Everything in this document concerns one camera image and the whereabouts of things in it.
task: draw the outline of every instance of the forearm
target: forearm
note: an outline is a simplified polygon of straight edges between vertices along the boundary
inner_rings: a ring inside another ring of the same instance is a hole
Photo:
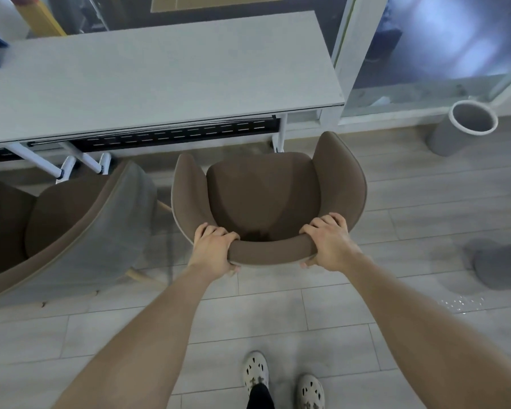
[[[98,352],[54,408],[165,408],[210,283],[204,270],[184,270]]]
[[[363,254],[343,273],[427,407],[511,407],[511,360],[483,336]]]

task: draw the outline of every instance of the hand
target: hand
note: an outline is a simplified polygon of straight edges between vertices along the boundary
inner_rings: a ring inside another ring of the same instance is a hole
[[[238,272],[240,267],[227,261],[229,246],[236,239],[240,239],[236,232],[228,233],[223,227],[208,225],[207,222],[199,225],[188,267],[202,270],[212,280],[230,271]]]
[[[315,257],[301,263],[302,268],[316,264],[329,271],[342,271],[349,260],[362,254],[360,247],[348,235],[347,222],[340,214],[330,212],[322,218],[314,218],[299,233],[310,235],[318,249]]]

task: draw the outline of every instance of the desk top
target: desk top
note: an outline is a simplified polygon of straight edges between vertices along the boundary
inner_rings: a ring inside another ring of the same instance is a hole
[[[24,40],[0,68],[0,142],[344,103],[313,12]]]

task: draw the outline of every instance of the black pants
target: black pants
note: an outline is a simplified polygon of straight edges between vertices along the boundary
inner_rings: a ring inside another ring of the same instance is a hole
[[[252,388],[247,409],[275,409],[271,394],[263,383]]]

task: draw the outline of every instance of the foot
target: foot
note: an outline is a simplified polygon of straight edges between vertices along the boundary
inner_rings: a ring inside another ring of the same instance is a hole
[[[312,375],[303,375],[297,383],[297,409],[325,409],[324,388]]]
[[[262,353],[258,351],[248,353],[242,364],[242,381],[248,390],[248,396],[255,385],[263,383],[269,387],[269,367]]]

